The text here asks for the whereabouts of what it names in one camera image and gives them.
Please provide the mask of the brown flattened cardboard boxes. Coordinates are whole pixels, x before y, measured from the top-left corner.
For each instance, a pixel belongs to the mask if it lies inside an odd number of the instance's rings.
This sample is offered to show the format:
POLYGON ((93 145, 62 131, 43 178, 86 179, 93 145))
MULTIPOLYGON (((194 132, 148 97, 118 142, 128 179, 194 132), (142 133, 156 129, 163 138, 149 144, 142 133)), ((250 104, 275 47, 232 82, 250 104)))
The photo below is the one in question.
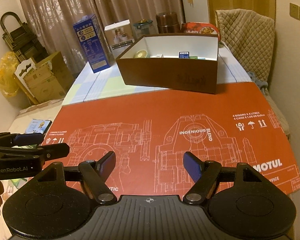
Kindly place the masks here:
POLYGON ((13 78, 35 105, 64 98, 74 83, 59 51, 38 63, 34 63, 33 59, 23 61, 13 78))

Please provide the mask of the beige patterned curtain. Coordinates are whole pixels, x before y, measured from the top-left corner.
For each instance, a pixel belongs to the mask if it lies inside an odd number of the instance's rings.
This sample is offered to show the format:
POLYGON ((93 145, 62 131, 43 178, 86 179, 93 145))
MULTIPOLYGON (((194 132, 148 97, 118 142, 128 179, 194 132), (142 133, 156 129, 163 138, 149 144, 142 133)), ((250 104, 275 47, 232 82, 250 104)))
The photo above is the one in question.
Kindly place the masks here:
POLYGON ((87 59, 73 25, 95 14, 101 28, 115 22, 155 20, 161 12, 176 12, 185 21, 182 0, 20 0, 27 23, 49 53, 60 51, 73 75, 87 59))

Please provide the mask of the green blue printed booklet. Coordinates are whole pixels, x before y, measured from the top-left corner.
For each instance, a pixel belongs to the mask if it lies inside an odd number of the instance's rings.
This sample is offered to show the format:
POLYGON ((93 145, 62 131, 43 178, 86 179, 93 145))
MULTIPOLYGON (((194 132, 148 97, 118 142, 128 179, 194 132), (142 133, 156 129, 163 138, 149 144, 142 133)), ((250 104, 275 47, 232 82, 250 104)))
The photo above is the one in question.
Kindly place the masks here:
POLYGON ((52 124, 51 120, 40 120, 40 119, 32 119, 30 124, 25 130, 26 134, 31 133, 42 133, 45 134, 52 124))

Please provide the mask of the teal handheld mini fan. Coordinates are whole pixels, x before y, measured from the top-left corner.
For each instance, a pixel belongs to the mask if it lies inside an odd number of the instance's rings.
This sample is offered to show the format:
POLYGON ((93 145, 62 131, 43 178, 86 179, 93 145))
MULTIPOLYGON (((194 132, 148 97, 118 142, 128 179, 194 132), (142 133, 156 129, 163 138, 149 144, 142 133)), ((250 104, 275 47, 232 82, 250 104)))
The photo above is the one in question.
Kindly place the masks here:
POLYGON ((135 54, 134 54, 134 58, 135 59, 144 59, 144 58, 147 58, 148 57, 148 53, 146 50, 142 49, 142 50, 139 50, 137 51, 135 54))

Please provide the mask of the red snack tin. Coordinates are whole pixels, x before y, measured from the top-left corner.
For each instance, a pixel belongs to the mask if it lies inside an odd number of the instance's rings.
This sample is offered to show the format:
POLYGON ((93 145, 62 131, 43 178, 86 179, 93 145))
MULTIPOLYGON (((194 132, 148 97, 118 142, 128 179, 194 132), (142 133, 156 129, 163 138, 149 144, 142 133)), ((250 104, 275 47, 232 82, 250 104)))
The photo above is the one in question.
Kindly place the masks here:
POLYGON ((193 33, 202 35, 217 35, 218 40, 221 40, 219 29, 211 23, 202 22, 187 22, 181 26, 182 33, 193 33))

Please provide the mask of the white product photo box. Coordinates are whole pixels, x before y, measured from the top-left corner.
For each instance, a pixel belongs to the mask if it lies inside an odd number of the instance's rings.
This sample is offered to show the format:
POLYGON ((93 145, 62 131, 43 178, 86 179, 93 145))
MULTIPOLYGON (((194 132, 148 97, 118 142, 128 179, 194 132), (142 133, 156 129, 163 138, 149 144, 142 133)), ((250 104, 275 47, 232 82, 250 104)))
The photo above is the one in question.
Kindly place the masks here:
POLYGON ((115 59, 134 43, 130 20, 110 24, 104 28, 104 33, 115 59))

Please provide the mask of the yellow plastic bag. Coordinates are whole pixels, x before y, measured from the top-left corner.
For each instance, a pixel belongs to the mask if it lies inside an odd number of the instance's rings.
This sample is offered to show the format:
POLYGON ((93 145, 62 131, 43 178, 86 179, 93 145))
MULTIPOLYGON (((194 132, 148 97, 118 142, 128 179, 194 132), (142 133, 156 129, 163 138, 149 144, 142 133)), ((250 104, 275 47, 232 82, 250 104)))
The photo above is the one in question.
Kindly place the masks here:
POLYGON ((17 95, 19 86, 13 74, 19 65, 19 60, 12 51, 8 51, 0 60, 0 91, 5 98, 17 95))

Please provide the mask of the red Motul cardboard mat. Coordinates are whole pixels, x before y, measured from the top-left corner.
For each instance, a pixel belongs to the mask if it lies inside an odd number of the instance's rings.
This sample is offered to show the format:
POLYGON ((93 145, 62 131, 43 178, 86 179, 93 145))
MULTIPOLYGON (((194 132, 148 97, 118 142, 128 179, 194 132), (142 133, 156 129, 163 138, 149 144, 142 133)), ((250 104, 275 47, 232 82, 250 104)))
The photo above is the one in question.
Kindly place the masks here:
POLYGON ((115 152, 107 186, 117 196, 185 194, 193 185, 187 151, 227 167, 248 163, 284 193, 300 189, 289 141, 252 82, 219 85, 216 94, 165 89, 66 105, 45 137, 62 142, 65 166, 115 152))

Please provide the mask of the green rectangular box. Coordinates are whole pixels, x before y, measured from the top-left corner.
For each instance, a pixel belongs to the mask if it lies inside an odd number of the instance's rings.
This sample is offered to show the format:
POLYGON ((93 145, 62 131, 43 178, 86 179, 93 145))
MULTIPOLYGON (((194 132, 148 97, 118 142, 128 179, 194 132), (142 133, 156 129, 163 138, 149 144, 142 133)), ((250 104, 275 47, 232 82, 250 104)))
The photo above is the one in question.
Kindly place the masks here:
POLYGON ((198 57, 198 56, 190 56, 190 59, 195 59, 195 60, 206 60, 204 57, 198 57))

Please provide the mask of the small blue barcode box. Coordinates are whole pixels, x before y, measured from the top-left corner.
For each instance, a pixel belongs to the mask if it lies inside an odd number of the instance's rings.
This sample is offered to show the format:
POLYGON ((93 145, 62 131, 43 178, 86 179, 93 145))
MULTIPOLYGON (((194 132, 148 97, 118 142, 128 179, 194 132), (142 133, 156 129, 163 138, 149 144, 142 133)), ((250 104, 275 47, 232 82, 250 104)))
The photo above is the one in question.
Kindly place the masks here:
POLYGON ((180 59, 189 59, 190 53, 188 51, 180 51, 179 52, 179 58, 180 59))

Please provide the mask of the black folding hand cart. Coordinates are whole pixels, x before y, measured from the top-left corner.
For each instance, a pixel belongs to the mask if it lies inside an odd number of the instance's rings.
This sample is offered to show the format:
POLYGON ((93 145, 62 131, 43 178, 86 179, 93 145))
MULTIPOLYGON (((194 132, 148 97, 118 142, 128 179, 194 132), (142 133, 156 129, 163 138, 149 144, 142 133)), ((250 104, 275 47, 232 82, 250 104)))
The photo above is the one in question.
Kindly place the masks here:
POLYGON ((2 39, 20 62, 33 59, 37 63, 49 56, 46 48, 39 42, 37 35, 32 32, 27 23, 21 22, 16 13, 11 11, 4 13, 0 19, 0 26, 4 31, 2 39), (4 24, 7 16, 13 16, 20 25, 10 33, 4 24))

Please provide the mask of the tall blue milk carton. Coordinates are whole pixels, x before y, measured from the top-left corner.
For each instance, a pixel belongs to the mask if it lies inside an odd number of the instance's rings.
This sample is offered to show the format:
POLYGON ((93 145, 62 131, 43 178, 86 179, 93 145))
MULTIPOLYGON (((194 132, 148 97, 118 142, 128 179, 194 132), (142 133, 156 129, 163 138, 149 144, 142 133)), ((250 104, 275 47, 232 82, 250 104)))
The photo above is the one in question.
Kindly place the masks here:
POLYGON ((111 53, 97 16, 83 16, 73 28, 92 71, 96 73, 111 67, 111 53))

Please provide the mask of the pastel checkered tablecloth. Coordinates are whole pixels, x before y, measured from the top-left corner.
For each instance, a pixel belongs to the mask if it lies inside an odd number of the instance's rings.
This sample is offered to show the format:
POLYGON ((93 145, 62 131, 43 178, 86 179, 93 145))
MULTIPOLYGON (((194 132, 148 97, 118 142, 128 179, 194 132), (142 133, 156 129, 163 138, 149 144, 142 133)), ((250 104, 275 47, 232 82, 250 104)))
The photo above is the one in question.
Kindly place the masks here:
MULTIPOLYGON (((224 42, 219 43, 217 83, 250 82, 251 78, 236 60, 224 42)), ((62 105, 88 102, 115 96, 153 92, 162 90, 160 87, 145 87, 125 85, 116 64, 93 73, 90 64, 86 64, 70 90, 62 105)))

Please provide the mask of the brown cardboard storage box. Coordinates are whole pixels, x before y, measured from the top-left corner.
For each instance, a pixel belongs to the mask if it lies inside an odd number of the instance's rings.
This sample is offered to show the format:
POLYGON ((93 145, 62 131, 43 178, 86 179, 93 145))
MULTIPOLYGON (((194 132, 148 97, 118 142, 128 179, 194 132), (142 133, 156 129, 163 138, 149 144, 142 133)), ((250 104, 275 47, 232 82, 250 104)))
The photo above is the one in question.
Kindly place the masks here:
POLYGON ((162 87, 201 93, 216 93, 218 36, 202 34, 146 35, 121 53, 116 63, 127 85, 162 87), (146 50, 148 57, 135 59, 146 50), (179 52, 206 60, 180 59, 179 52), (163 58, 150 58, 163 54, 163 58))

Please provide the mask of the quilted beige chair cover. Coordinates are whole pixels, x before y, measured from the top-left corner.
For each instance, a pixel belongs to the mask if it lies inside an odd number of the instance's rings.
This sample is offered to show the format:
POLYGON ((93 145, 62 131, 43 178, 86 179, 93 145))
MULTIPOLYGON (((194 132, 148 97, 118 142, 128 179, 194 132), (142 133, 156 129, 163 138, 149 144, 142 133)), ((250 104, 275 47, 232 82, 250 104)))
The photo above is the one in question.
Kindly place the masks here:
POLYGON ((216 10, 215 16, 221 41, 247 72, 267 81, 274 52, 274 19, 247 9, 216 10))

